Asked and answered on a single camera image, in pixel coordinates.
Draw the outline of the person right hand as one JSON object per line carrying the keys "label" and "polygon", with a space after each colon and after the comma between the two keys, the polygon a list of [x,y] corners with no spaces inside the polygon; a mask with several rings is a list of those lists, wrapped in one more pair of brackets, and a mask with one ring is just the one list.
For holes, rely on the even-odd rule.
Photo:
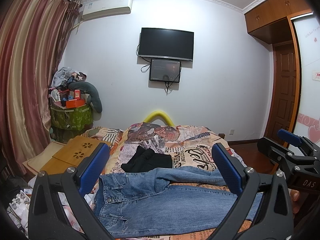
{"label": "person right hand", "polygon": [[309,194],[305,192],[300,192],[297,190],[290,190],[290,198],[292,203],[292,209],[293,213],[297,214],[305,202],[305,199],[307,198]]}

